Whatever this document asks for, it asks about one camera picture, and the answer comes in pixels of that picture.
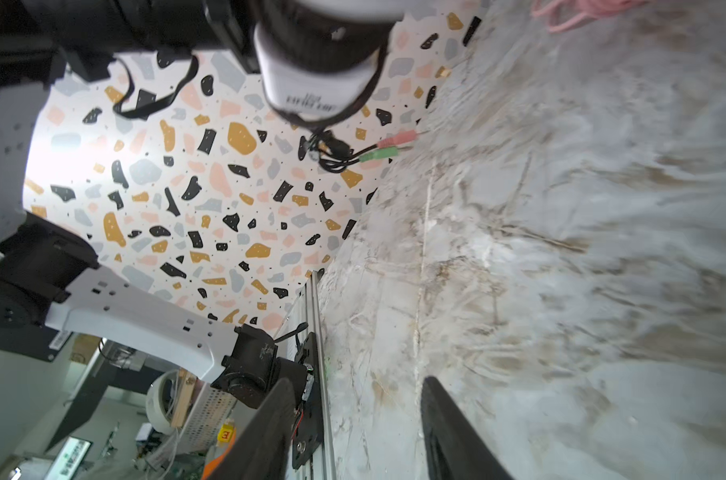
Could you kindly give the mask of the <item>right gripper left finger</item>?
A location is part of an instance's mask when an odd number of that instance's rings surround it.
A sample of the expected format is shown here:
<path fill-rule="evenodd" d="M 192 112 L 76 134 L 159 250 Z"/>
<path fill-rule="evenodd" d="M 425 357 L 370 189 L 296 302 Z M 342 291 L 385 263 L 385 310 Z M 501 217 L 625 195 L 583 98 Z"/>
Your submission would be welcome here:
<path fill-rule="evenodd" d="M 295 418 L 294 400 L 291 382 L 281 379 L 206 478 L 284 479 Z"/>

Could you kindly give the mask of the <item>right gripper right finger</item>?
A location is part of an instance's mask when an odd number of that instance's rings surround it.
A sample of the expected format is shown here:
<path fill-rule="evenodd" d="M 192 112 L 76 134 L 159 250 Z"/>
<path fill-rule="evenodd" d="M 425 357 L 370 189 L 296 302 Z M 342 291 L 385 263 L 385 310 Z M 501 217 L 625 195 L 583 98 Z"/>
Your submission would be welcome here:
<path fill-rule="evenodd" d="M 434 376 L 423 382 L 421 419 L 430 479 L 512 479 Z"/>

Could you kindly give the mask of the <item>pink headphones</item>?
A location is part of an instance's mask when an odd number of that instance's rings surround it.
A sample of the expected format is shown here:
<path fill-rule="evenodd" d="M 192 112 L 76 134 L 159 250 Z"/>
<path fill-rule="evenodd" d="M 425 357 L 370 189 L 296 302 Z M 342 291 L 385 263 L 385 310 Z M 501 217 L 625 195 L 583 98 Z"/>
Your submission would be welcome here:
<path fill-rule="evenodd" d="M 550 33 L 563 33 L 645 4 L 643 0 L 536 0 L 531 4 L 531 15 L 545 19 Z"/>

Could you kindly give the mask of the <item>white black headphones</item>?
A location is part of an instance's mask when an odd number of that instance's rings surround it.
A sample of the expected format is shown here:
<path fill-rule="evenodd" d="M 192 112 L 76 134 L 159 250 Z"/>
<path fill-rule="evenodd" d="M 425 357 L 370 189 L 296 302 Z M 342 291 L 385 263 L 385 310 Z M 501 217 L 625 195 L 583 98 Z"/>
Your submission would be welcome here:
<path fill-rule="evenodd" d="M 267 103 L 309 130 L 353 116 L 374 93 L 392 30 L 410 6 L 409 1 L 252 1 Z"/>

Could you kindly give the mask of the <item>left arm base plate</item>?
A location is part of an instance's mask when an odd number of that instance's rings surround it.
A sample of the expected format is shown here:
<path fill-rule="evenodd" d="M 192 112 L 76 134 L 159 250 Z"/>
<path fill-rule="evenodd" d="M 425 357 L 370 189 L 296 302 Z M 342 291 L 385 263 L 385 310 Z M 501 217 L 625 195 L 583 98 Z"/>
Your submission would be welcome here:
<path fill-rule="evenodd" d="M 310 479 L 315 475 L 313 458 L 322 450 L 325 436 L 321 360 L 315 333 L 309 333 L 301 344 L 296 361 L 307 368 L 308 376 L 292 440 L 291 466 L 302 479 Z"/>

